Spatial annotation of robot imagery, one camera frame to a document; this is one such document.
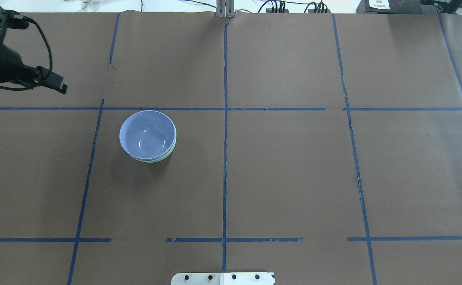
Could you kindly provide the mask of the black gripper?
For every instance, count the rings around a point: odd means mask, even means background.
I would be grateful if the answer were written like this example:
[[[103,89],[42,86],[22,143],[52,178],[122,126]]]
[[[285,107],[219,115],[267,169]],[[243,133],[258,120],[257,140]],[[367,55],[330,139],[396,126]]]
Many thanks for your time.
[[[0,44],[0,83],[14,83],[28,86],[38,83],[61,94],[66,94],[68,85],[63,83],[63,77],[49,69],[25,65],[21,56],[5,44]]]

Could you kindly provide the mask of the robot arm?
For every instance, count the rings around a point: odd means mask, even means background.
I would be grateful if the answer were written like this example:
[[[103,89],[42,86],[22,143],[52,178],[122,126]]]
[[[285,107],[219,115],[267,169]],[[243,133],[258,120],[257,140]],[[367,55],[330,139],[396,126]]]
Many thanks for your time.
[[[25,91],[45,87],[66,94],[68,85],[63,81],[50,67],[24,64],[18,52],[0,42],[0,89]]]

